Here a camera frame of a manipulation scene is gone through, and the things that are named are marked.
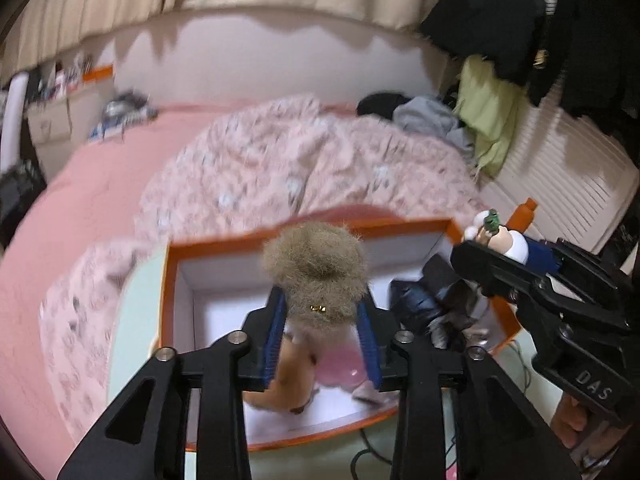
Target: pink fabric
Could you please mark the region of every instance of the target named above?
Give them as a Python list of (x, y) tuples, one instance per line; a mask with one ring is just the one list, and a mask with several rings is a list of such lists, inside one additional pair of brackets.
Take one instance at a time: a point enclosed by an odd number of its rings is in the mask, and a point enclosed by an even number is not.
[(55, 479), (74, 444), (47, 383), (38, 305), (92, 243), (133, 233), (152, 175), (221, 112), (238, 104), (168, 108), (124, 142), (79, 149), (19, 227), (0, 265), (0, 414), (28, 459)]
[(220, 118), (185, 146), (146, 188), (136, 234), (241, 233), (350, 203), (467, 225), (477, 195), (460, 154), (435, 137), (294, 96)]

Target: human hand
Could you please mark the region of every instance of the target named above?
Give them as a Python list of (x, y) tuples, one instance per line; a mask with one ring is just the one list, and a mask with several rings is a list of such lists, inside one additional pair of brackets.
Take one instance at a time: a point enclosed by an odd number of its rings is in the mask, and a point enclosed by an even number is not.
[[(589, 413), (584, 406), (568, 394), (562, 394), (562, 399), (556, 408), (556, 413), (551, 419), (551, 430), (558, 436), (567, 448), (572, 448), (578, 443), (579, 433), (587, 425)], [(594, 458), (603, 456), (613, 448), (624, 436), (628, 428), (608, 428), (602, 436), (589, 447), (589, 455)]]

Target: clutter on shelf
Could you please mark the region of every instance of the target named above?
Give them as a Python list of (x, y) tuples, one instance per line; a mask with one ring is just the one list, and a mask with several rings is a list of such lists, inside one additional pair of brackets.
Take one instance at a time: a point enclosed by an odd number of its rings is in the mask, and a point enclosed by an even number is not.
[(124, 129), (134, 124), (154, 120), (158, 109), (149, 105), (149, 97), (130, 90), (109, 101), (102, 112), (100, 123), (92, 130), (89, 140), (122, 137)]
[(54, 63), (49, 75), (38, 78), (36, 91), (28, 96), (30, 102), (61, 99), (93, 81), (113, 77), (113, 66), (94, 69), (91, 56), (79, 53), (71, 66), (64, 68), (61, 61)]

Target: open cardboard box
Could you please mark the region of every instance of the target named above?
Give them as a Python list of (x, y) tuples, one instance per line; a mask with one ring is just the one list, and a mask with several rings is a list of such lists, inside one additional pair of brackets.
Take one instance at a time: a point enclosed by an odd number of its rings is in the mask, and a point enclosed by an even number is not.
[[(377, 306), (388, 306), (392, 279), (414, 280), (433, 254), (448, 261), (452, 245), (462, 239), (448, 219), (347, 222), (364, 245), (369, 286)], [(174, 243), (169, 246), (162, 284), (159, 340), (155, 348), (172, 346), (189, 352), (210, 346), (238, 330), (246, 314), (266, 304), (271, 281), (260, 267), (262, 247), (277, 230), (237, 238)], [(520, 329), (507, 307), (482, 317), (489, 347), (498, 348)], [(198, 393), (192, 398), (187, 450), (195, 450)], [(340, 388), (320, 388), (301, 415), (274, 413), (244, 406), (249, 450), (274, 449), (327, 438), (371, 425), (396, 412), (396, 402), (382, 406), (354, 400)]]

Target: white pipe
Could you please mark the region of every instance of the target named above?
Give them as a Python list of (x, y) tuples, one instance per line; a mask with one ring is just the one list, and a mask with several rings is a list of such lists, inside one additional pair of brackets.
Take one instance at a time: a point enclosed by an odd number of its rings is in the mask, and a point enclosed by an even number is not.
[(29, 74), (20, 72), (9, 85), (0, 138), (0, 174), (5, 174), (20, 162), (20, 131), (28, 82)]

